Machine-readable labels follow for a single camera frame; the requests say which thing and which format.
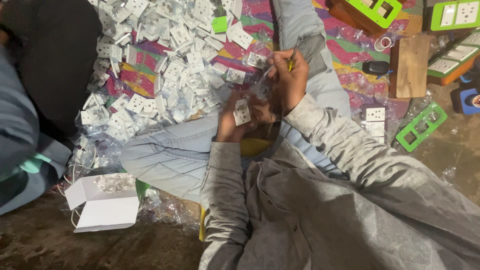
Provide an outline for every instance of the screwdriver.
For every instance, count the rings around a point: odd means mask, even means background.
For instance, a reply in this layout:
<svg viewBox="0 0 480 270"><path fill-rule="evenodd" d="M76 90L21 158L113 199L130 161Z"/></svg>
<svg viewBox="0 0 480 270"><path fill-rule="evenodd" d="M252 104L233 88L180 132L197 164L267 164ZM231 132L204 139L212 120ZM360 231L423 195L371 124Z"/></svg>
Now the screwdriver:
<svg viewBox="0 0 480 270"><path fill-rule="evenodd" d="M295 43L295 47L293 49L293 54L290 60L288 61L288 71L292 71L292 69L295 67L295 54L297 53L297 47L299 46L302 38L299 36L297 38L297 43Z"/></svg>

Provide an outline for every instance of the open cardboard box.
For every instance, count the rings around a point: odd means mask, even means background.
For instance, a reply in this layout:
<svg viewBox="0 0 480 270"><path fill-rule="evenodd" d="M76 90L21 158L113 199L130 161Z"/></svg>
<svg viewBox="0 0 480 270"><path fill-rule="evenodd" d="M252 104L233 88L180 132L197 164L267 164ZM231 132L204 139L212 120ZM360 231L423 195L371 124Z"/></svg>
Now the open cardboard box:
<svg viewBox="0 0 480 270"><path fill-rule="evenodd" d="M128 175L115 174L118 177ZM122 229L135 224L139 205L136 190L104 192L95 183L100 177L101 175L82 177L65 191L70 210L86 202L74 233Z"/></svg>

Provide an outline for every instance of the gray patterned jacket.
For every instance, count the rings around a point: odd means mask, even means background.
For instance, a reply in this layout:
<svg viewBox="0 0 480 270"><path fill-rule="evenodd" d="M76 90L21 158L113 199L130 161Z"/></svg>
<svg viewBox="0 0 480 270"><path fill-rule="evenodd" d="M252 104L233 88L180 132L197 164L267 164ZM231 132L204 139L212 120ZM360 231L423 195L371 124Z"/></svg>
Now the gray patterned jacket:
<svg viewBox="0 0 480 270"><path fill-rule="evenodd" d="M349 181L287 141L243 180L240 144L213 143L199 269L480 269L479 208L425 165L309 94L285 120Z"/></svg>

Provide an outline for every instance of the green plastic frame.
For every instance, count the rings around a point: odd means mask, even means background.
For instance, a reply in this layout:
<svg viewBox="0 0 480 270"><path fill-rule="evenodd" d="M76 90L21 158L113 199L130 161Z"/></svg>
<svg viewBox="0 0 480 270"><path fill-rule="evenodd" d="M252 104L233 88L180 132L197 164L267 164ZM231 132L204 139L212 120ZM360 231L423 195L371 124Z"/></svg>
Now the green plastic frame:
<svg viewBox="0 0 480 270"><path fill-rule="evenodd" d="M439 118L435 121L435 123L430 121L429 114L431 112L436 112L439 115ZM415 117L412 122L402 129L402 131L400 131L395 138L408 152L411 152L417 148L417 146L423 142L423 140L425 140L435 129L437 129L438 126L441 125L446 119L447 114L445 111L436 102L432 102L417 117ZM422 121L428 125L428 128L420 134L415 127ZM412 132L416 137L411 144L405 140L405 136L410 132Z"/></svg>
<svg viewBox="0 0 480 270"><path fill-rule="evenodd" d="M477 13L477 19L474 23L456 25L455 24L456 13L455 13L455 15L453 17L454 23L452 23L452 25L440 26L440 23L442 21L442 15L444 13L444 6L455 5L455 6L457 6L456 10L458 10L458 4L478 2L478 1L479 0L459 0L459 1L451 1L451 2L443 2L443 3L435 4L433 6L432 23L430 24L430 29L432 31L441 31L441 30L472 28L472 27L480 26L480 12Z"/></svg>
<svg viewBox="0 0 480 270"><path fill-rule="evenodd" d="M364 4L361 0L347 0L347 2L352 5L354 8L359 10L361 13L365 14L372 21L378 24L381 28L388 28L395 17L398 15L402 9L402 4L397 0L378 0L374 7L371 9L369 6ZM377 11L382 6L383 3L387 3L392 6L392 11L385 19Z"/></svg>
<svg viewBox="0 0 480 270"><path fill-rule="evenodd" d="M477 47L479 48L479 50L477 51L477 53L474 53L470 56L468 56L465 60L463 61L458 61L458 60L455 60L455 59L451 59L451 58L445 58L444 56L450 51L446 51L444 55L440 56L440 57L437 57L435 58L433 61L431 61L428 66L432 65L433 63L435 63L438 59L444 59L444 60L449 60L449 61L454 61L454 62L458 62L458 66L456 66L456 68L450 70L449 72L447 73L441 73L441 72L438 72L438 71L435 71L435 70L431 70L431 69L427 69L427 75L429 76L434 76L434 77L438 77L438 78L444 78L444 77L447 77L448 75L450 75L452 72L454 72L458 67L461 67L465 62L469 61L470 59L472 59L473 57L476 57L478 55L478 53L480 52L480 46L479 45L474 45L474 44L461 44L463 42L460 41L458 43L456 43L452 49L454 49L456 46L459 46L459 45L463 45L463 46L468 46L468 47Z"/></svg>

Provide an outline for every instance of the light blue jeans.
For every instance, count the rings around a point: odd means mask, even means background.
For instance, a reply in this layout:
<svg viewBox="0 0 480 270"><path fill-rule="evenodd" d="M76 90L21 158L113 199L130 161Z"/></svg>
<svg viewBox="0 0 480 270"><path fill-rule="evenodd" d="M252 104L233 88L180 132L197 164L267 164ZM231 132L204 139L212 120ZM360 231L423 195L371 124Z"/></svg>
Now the light blue jeans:
<svg viewBox="0 0 480 270"><path fill-rule="evenodd" d="M294 46L299 35L311 34L299 46L309 63L306 91L323 108L337 109L350 117L348 94L343 90L326 47L325 30L310 0L273 0L280 37L280 49ZM167 127L157 133L138 137L125 144L121 153L124 169L139 180L183 199L200 202L200 187L207 169L210 145L216 135L218 114ZM341 174L339 169L296 129L282 121L276 143L258 157L242 159L247 165L273 154L284 139L302 151L325 174Z"/></svg>

